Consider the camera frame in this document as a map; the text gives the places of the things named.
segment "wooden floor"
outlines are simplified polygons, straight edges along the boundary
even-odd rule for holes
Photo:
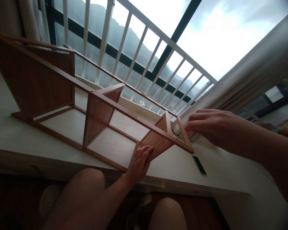
[[[0,229],[40,229],[39,199],[51,184],[65,182],[0,174]],[[130,192],[123,200],[107,229],[125,229],[125,221],[137,206],[143,193]],[[152,202],[142,215],[141,225],[147,226],[157,202],[164,197],[175,199],[182,207],[188,229],[229,229],[214,199],[153,192]]]

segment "black phone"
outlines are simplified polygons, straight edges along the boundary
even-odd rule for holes
[[[203,174],[203,175],[207,175],[207,173],[205,172],[204,167],[202,166],[202,164],[201,164],[201,162],[199,161],[198,157],[196,157],[196,156],[192,156],[192,157],[193,157],[193,160],[194,160],[194,162],[195,162],[195,164],[196,164],[199,172],[200,172],[201,174]]]

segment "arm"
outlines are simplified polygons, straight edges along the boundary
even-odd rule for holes
[[[131,158],[127,173],[99,197],[95,197],[94,203],[88,202],[80,207],[60,229],[106,229],[128,192],[144,179],[149,168],[149,164],[144,166],[144,163],[152,149],[152,146],[137,149]]]
[[[288,203],[288,138],[266,130],[228,111],[198,110],[185,127],[212,144],[262,164]]]

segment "beige curtain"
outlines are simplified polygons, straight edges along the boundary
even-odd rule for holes
[[[198,109],[234,113],[288,77],[288,15],[214,87],[180,117],[184,124]],[[172,124],[175,133],[180,129]],[[193,135],[191,141],[198,139]]]
[[[0,31],[24,36],[23,26],[27,38],[43,41],[37,1],[0,0]]]

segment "leg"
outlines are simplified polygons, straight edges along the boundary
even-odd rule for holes
[[[175,200],[164,198],[159,201],[148,226],[148,230],[155,229],[187,230],[185,216]]]
[[[57,229],[83,203],[93,200],[104,190],[105,178],[101,171],[92,168],[81,170],[73,176],[54,203],[42,229]]]

